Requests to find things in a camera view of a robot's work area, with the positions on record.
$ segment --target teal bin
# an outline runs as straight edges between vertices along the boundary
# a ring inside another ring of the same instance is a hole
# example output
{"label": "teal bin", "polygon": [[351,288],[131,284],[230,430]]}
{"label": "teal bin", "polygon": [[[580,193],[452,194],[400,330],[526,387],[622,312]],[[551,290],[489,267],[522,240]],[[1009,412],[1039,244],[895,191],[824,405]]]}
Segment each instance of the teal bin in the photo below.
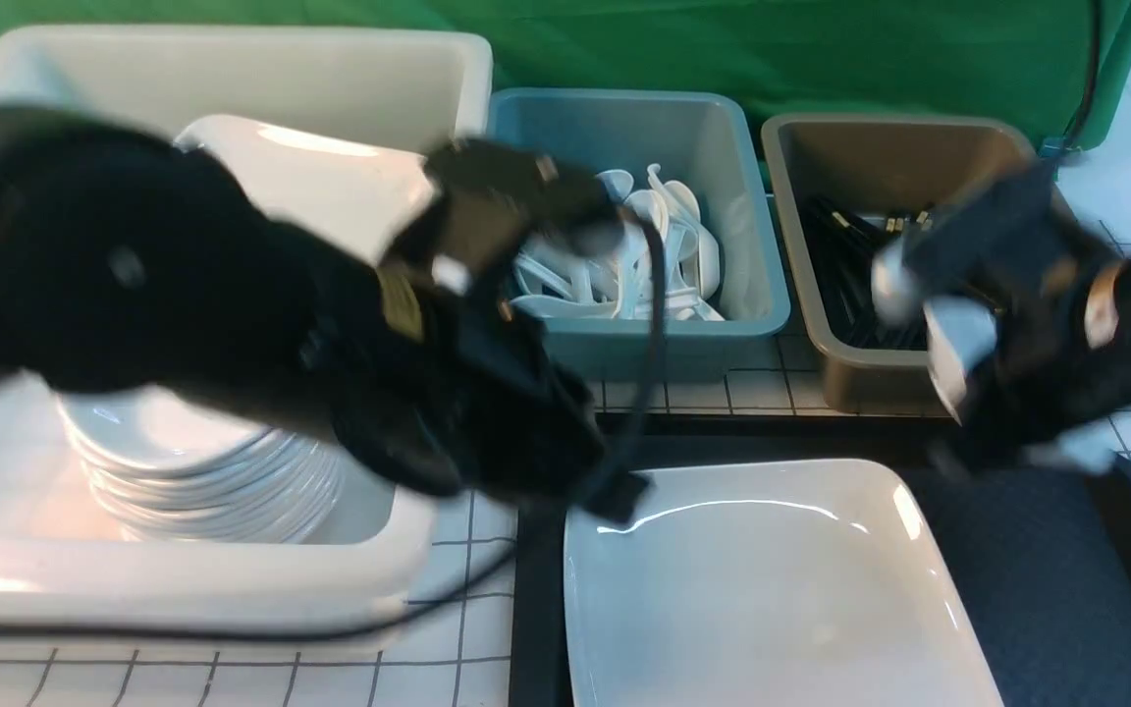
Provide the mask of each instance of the teal bin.
{"label": "teal bin", "polygon": [[[682,180],[718,238],[723,278],[710,299],[725,322],[670,322],[670,381],[719,380],[728,369],[770,360],[792,305],[762,174],[744,112],[707,93],[516,88],[491,98],[487,135],[594,171],[623,169],[646,188],[653,162]],[[592,380],[633,380],[648,324],[546,320],[547,351]]]}

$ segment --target white spoon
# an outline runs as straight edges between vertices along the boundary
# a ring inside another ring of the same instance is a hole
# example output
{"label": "white spoon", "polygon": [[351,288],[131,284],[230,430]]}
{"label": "white spoon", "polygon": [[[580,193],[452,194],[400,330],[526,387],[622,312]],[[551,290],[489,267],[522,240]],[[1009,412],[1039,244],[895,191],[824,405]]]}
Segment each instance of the white spoon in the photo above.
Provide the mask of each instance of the white spoon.
{"label": "white spoon", "polygon": [[599,294],[602,301],[619,299],[619,276],[607,264],[587,260],[587,273],[588,277],[592,278],[593,293]]}
{"label": "white spoon", "polygon": [[512,259],[512,278],[521,287],[523,294],[543,294],[547,288],[561,296],[573,295],[573,287],[566,278],[553,273],[547,265],[523,253]]}
{"label": "white spoon", "polygon": [[614,201],[625,201],[631,197],[631,190],[637,187],[637,179],[625,170],[605,170],[596,179],[605,184]]}
{"label": "white spoon", "polygon": [[708,227],[701,223],[701,205],[696,193],[687,183],[679,180],[661,182],[661,165],[648,165],[648,183],[663,193],[672,215],[688,219],[696,225],[696,267],[689,268],[688,283],[701,291],[703,299],[709,299],[718,291],[718,239],[714,238]]}
{"label": "white spoon", "polygon": [[553,317],[592,317],[610,319],[614,318],[614,312],[619,308],[615,301],[606,301],[602,304],[580,304],[578,301],[561,300],[560,296],[551,294],[525,294],[516,296],[509,301],[510,304],[523,312],[539,319],[551,319]]}
{"label": "white spoon", "polygon": [[546,265],[547,269],[569,283],[569,294],[566,296],[573,301],[582,301],[585,304],[596,301],[596,296],[592,294],[592,273],[588,270],[587,260],[566,253],[564,250],[554,248],[539,238],[528,242],[523,249],[523,255]]}
{"label": "white spoon", "polygon": [[[694,286],[685,286],[683,290],[666,292],[666,313],[679,321],[687,319],[710,319],[710,321],[723,321],[723,317],[715,312],[705,300],[701,300],[700,292]],[[636,308],[632,318],[647,319],[651,317],[651,301],[641,301]]]}
{"label": "white spoon", "polygon": [[[683,182],[681,181],[672,181],[670,183],[677,183],[680,184],[680,187],[683,187]],[[670,215],[672,215],[673,218],[699,221],[701,218],[700,206],[696,207],[697,215],[696,216],[692,215],[691,210],[688,209],[685,205],[682,205],[680,202],[681,200],[676,197],[676,193],[674,193],[674,191],[670,189],[670,183],[663,183],[663,181],[661,181],[659,164],[648,165],[648,188],[650,188],[651,191],[656,192],[657,196],[663,198],[663,200],[666,202],[666,207]],[[692,205],[696,205],[696,196],[692,196],[691,190],[688,190],[688,196],[692,198]],[[677,250],[676,253],[674,255],[676,255],[680,260],[687,260],[689,257],[691,257],[692,253],[696,253],[696,230],[692,230],[690,238],[685,238],[682,248]]]}
{"label": "white spoon", "polygon": [[637,316],[637,308],[651,298],[651,258],[648,257],[648,242],[638,227],[625,230],[623,245],[621,258],[614,261],[619,278],[614,318],[631,319]]}
{"label": "white spoon", "polygon": [[670,292],[688,286],[688,283],[683,282],[679,255],[690,235],[696,235],[696,230],[685,219],[670,219],[670,230],[666,234],[666,290]]}
{"label": "white spoon", "polygon": [[637,216],[653,224],[665,240],[666,230],[670,227],[670,204],[665,197],[651,189],[640,189],[632,191],[623,204]]}

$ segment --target white square plate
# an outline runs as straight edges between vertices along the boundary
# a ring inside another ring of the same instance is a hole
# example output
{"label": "white square plate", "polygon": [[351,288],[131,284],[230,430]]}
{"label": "white square plate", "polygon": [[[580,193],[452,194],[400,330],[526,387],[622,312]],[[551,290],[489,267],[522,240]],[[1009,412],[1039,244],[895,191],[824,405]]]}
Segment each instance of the white square plate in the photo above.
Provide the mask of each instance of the white square plate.
{"label": "white square plate", "polygon": [[573,514],[579,707],[1001,707],[906,484],[857,459],[651,472],[630,528]]}
{"label": "white square plate", "polygon": [[399,229],[437,196],[416,153],[251,118],[206,115],[175,143],[211,153],[271,218],[294,221],[365,264],[377,264]]}

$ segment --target brown plastic bin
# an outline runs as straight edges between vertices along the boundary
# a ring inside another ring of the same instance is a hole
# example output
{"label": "brown plastic bin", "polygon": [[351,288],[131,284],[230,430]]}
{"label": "brown plastic bin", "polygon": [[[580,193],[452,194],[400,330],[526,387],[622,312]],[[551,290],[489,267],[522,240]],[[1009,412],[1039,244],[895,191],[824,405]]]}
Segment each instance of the brown plastic bin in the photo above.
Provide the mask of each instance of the brown plastic bin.
{"label": "brown plastic bin", "polygon": [[808,113],[767,121],[762,148],[805,331],[822,354],[827,404],[857,412],[936,402],[927,353],[857,348],[831,334],[797,204],[826,196],[872,214],[951,205],[1031,161],[1028,140],[983,118]]}

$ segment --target white rectangular tray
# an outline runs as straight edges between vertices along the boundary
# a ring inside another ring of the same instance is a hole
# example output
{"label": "white rectangular tray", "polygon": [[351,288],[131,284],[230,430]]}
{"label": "white rectangular tray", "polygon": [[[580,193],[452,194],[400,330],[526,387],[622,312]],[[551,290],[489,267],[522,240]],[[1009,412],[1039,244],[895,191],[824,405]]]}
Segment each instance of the white rectangular tray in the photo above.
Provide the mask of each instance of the white rectangular tray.
{"label": "white rectangular tray", "polygon": [[1001,707],[920,507],[863,460],[651,472],[566,526],[579,707]]}
{"label": "white rectangular tray", "polygon": [[454,32],[301,26],[28,26],[0,37],[0,102],[173,138],[228,113],[422,153],[481,135],[491,45]]}
{"label": "white rectangular tray", "polygon": [[434,505],[368,473],[308,545],[122,542],[86,491],[54,399],[0,390],[0,621],[333,627],[396,612],[430,549]]}

